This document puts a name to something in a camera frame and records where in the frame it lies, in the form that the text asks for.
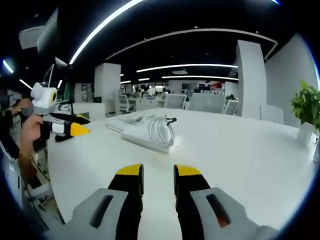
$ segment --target white pillar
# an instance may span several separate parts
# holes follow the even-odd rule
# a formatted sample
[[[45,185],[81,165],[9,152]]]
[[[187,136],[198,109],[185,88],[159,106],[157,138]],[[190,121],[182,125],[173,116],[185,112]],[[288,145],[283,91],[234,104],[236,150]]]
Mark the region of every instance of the white pillar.
[[[125,85],[125,93],[126,94],[133,94],[133,88],[132,88],[132,84],[126,84]]]
[[[115,112],[115,100],[120,89],[121,65],[102,63],[94,72],[94,97],[101,97],[106,113]]]
[[[181,80],[170,80],[168,83],[171,93],[180,94],[182,91],[182,82]]]
[[[74,86],[74,102],[82,103],[82,83],[76,83]]]
[[[239,116],[260,119],[260,105],[267,103],[267,79],[261,46],[238,40]]]

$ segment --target black clip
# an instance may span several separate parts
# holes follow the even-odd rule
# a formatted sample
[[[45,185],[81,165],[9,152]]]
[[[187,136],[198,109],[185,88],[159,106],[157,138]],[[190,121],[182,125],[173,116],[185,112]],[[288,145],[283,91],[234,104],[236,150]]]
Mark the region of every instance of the black clip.
[[[177,119],[176,119],[175,117],[173,117],[173,118],[168,118],[168,117],[167,117],[167,114],[166,114],[164,117],[165,117],[166,120],[171,120],[171,121],[169,121],[169,122],[166,124],[167,126],[169,126],[170,124],[172,124],[172,123],[174,123],[174,122],[177,121]]]

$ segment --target desk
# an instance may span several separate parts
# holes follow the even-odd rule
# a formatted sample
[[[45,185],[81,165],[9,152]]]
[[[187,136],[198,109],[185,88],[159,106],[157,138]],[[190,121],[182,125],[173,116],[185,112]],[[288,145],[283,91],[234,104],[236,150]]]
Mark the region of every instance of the desk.
[[[139,239],[181,239],[174,164],[199,169],[212,188],[221,188],[243,204],[247,216],[257,224],[280,229],[287,223],[314,174],[315,147],[297,143],[297,128],[200,111],[154,111],[177,118],[174,128],[182,143],[172,154],[122,140],[120,133],[106,128],[105,119],[89,123],[90,134],[60,143],[48,140],[51,185],[66,222],[78,204],[98,188],[109,186],[116,171],[141,163],[144,195]]]

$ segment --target ceiling light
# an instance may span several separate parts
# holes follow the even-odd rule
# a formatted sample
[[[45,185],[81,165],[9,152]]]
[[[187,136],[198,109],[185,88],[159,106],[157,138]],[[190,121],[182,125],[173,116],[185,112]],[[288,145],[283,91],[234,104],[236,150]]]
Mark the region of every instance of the ceiling light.
[[[200,78],[200,79],[228,79],[228,80],[239,80],[233,77],[224,76],[195,76],[195,75],[185,75],[185,76],[163,76],[163,79],[179,79],[179,78]]]
[[[269,37],[266,36],[262,36],[253,32],[249,32],[249,31],[243,31],[243,30],[237,30],[237,29],[228,29],[228,28],[199,28],[199,29],[188,29],[188,30],[181,30],[181,31],[173,31],[170,33],[166,33],[163,35],[159,35],[159,36],[154,36],[151,37],[147,40],[143,40],[143,41],[139,41],[136,42],[130,46],[127,46],[119,51],[117,51],[116,53],[113,53],[112,55],[109,55],[105,60],[109,60],[110,58],[113,58],[114,56],[123,53],[124,51],[127,51],[133,47],[139,46],[141,44],[145,44],[151,41],[155,41],[158,39],[162,39],[162,38],[166,38],[166,37],[170,37],[170,36],[175,36],[175,35],[180,35],[180,34],[189,34],[189,33],[199,33],[199,32],[222,32],[222,33],[236,33],[236,34],[242,34],[242,35],[249,35],[249,36],[253,36],[256,38],[260,38],[260,39],[264,39],[267,41],[270,41],[273,43],[273,46],[271,47],[271,49],[267,52],[267,54],[264,56],[264,59],[267,60],[268,57],[272,54],[272,52],[276,49],[276,47],[278,46],[278,42],[274,39],[271,39]]]
[[[27,84],[25,81],[23,81],[22,79],[19,79],[19,81],[32,90],[32,87],[30,87],[29,84]]]
[[[62,80],[59,81],[57,89],[60,88],[61,84],[62,84]]]
[[[146,80],[150,80],[150,78],[141,78],[141,79],[138,79],[138,81],[146,81]]]
[[[116,10],[114,13],[112,13],[110,16],[108,16],[103,22],[101,22],[90,34],[86,37],[86,39],[83,41],[83,43],[80,45],[78,50],[74,53],[73,57],[71,58],[69,64],[73,64],[74,61],[77,59],[79,54],[82,52],[82,50],[88,45],[88,43],[99,33],[107,24],[109,24],[112,20],[114,20],[116,17],[118,17],[123,12],[127,11],[128,9],[132,8],[134,5],[137,5],[141,3],[144,0],[131,0],[127,4],[120,7],[118,10]]]
[[[3,60],[2,62],[3,62],[3,65],[6,67],[6,69],[8,69],[8,71],[13,74],[14,71],[13,71],[12,68],[9,66],[9,64],[6,62],[6,60]]]
[[[276,3],[276,4],[278,4],[278,5],[280,5],[280,3],[277,0],[271,0],[271,1]]]
[[[178,67],[194,67],[194,66],[201,66],[201,67],[226,67],[226,68],[238,68],[238,66],[234,65],[224,65],[224,64],[180,64],[180,65],[169,65],[169,66],[157,66],[151,67],[146,69],[141,69],[136,71],[137,73],[157,70],[157,69],[168,69],[168,68],[178,68]]]

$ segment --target computer screen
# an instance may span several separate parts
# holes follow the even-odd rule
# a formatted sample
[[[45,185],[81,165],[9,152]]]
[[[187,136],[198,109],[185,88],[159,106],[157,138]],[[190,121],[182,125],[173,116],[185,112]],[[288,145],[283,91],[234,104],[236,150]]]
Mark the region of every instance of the computer screen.
[[[202,91],[210,91],[211,90],[211,86],[210,86],[210,83],[199,83],[199,90]]]
[[[61,84],[61,86],[57,89],[57,103],[68,102],[70,100],[70,84]]]
[[[142,84],[141,89],[143,89],[145,92],[147,92],[149,90],[149,85]]]
[[[182,89],[190,90],[191,89],[191,84],[190,83],[182,83]]]

